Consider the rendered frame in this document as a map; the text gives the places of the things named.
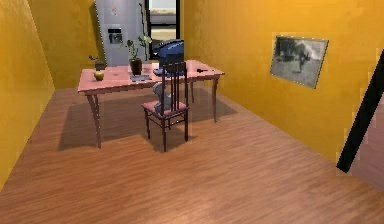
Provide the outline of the dark wooden chair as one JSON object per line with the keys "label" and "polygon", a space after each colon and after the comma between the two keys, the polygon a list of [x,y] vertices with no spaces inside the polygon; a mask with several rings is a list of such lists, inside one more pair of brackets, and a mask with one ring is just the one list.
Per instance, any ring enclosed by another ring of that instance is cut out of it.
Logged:
{"label": "dark wooden chair", "polygon": [[[180,82],[181,77],[185,82],[184,102],[180,100]],[[154,105],[158,102],[151,101],[142,104],[144,110],[146,131],[148,138],[151,138],[150,124],[152,121],[162,130],[163,151],[167,151],[167,135],[166,130],[172,126],[184,122],[184,140],[189,140],[189,101],[188,101],[188,72],[185,62],[168,64],[163,66],[161,81],[166,94],[171,95],[171,109],[156,113]]]}

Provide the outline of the grey cloth object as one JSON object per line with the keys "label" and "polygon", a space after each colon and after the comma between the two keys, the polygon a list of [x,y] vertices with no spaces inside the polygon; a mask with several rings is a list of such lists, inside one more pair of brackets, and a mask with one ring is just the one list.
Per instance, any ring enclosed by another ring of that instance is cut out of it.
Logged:
{"label": "grey cloth object", "polygon": [[171,109],[171,95],[166,94],[161,82],[153,86],[153,93],[158,96],[158,102],[154,105],[156,113]]}

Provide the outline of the blue open laptop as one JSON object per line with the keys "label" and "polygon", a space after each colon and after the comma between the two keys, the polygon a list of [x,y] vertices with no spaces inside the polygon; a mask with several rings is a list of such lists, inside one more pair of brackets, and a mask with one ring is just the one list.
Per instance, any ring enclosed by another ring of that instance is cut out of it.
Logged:
{"label": "blue open laptop", "polygon": [[169,39],[158,43],[154,47],[154,54],[158,57],[159,67],[153,70],[157,76],[163,73],[163,66],[184,61],[184,41]]}

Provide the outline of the green plant in dark pot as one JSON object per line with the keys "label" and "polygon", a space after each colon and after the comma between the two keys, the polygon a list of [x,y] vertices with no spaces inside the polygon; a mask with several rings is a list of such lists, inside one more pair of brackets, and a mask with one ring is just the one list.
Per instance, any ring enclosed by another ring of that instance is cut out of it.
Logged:
{"label": "green plant in dark pot", "polygon": [[142,71],[142,60],[138,57],[138,51],[140,47],[146,48],[146,45],[152,42],[152,39],[149,36],[139,36],[138,37],[139,46],[135,45],[133,40],[128,40],[126,43],[121,42],[119,49],[125,47],[128,49],[128,52],[131,54],[129,59],[130,68],[133,75],[140,75]]}

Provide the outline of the pink wooden table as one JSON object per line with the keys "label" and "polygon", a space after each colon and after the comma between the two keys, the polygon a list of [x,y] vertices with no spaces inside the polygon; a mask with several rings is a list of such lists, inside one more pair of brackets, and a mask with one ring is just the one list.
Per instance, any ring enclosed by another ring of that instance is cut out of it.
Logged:
{"label": "pink wooden table", "polygon": [[[213,120],[217,121],[216,116],[216,91],[218,80],[221,75],[224,75],[224,72],[217,70],[209,65],[206,65],[202,62],[196,60],[187,60],[186,62],[187,72],[188,72],[188,85],[192,85],[196,81],[205,81],[212,80],[212,108],[213,108]],[[99,101],[98,95],[105,93],[113,93],[120,91],[129,91],[136,89],[150,88],[161,81],[161,76],[157,76],[153,73],[154,69],[159,67],[158,63],[144,64],[144,72],[142,75],[149,75],[152,80],[132,82],[130,77],[136,76],[132,74],[130,66],[117,66],[117,67],[107,67],[104,72],[104,79],[102,81],[97,81],[94,78],[94,70],[84,69],[81,73],[78,92],[83,93],[89,102],[89,105],[92,110],[93,119],[96,128],[96,142],[97,147],[101,148],[101,135],[100,135],[100,110],[99,110]],[[208,71],[198,73],[197,69],[207,69]],[[185,95],[185,80],[181,77],[180,82],[180,100],[184,102]]]}

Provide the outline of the black framed window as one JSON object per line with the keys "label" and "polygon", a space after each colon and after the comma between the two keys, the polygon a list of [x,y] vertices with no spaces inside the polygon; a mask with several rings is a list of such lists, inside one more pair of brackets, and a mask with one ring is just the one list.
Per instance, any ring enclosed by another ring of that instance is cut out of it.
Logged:
{"label": "black framed window", "polygon": [[181,0],[144,0],[150,60],[158,58],[158,51],[165,45],[182,42]]}

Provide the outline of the small plant in brown pot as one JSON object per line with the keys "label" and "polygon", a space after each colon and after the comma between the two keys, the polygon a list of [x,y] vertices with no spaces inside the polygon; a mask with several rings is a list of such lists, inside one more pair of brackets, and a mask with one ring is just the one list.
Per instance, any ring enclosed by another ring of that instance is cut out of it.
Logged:
{"label": "small plant in brown pot", "polygon": [[105,63],[98,57],[94,58],[92,55],[89,55],[89,59],[94,62],[96,71],[101,71],[106,68]]}

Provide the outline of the silver fridge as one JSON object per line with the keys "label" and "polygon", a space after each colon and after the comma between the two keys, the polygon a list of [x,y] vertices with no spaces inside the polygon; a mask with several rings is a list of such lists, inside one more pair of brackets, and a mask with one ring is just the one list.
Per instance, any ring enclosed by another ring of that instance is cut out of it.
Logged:
{"label": "silver fridge", "polygon": [[[143,37],[139,2],[144,0],[94,0],[102,38],[106,64],[127,66],[131,54],[128,49],[119,49],[121,42],[133,40],[139,46],[138,37]],[[145,61],[144,48],[140,47],[138,57]]]}

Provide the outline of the grey framed picture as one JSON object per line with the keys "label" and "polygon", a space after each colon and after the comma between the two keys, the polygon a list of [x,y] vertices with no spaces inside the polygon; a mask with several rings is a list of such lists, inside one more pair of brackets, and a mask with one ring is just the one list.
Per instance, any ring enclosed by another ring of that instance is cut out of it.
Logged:
{"label": "grey framed picture", "polygon": [[270,74],[315,89],[328,44],[325,39],[277,36]]}

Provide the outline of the black framed room door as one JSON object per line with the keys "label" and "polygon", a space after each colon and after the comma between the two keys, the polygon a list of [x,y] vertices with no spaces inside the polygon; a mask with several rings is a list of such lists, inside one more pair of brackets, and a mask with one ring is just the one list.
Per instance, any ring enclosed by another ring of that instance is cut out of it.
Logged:
{"label": "black framed room door", "polygon": [[336,167],[384,193],[384,49]]}

